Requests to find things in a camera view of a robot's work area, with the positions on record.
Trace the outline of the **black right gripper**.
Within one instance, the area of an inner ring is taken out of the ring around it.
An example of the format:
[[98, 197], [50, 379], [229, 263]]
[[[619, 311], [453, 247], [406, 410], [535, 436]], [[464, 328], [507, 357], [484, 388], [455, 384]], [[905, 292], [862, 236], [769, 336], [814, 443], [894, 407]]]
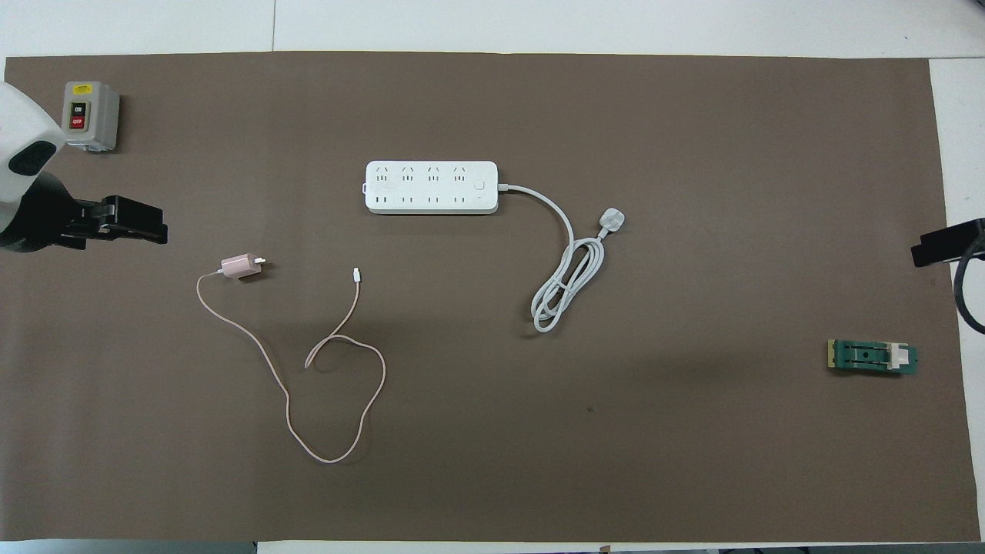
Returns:
[[958, 262], [972, 243], [984, 231], [984, 219], [948, 225], [946, 228], [927, 232], [919, 242], [911, 246], [911, 259], [917, 268]]

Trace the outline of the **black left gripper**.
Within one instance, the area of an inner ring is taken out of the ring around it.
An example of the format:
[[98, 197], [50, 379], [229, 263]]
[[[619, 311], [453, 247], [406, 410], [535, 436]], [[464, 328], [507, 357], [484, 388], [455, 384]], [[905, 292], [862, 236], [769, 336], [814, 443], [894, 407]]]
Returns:
[[158, 207], [110, 195], [99, 201], [78, 200], [80, 212], [65, 228], [65, 238], [81, 246], [87, 241], [137, 239], [165, 245], [168, 225]]

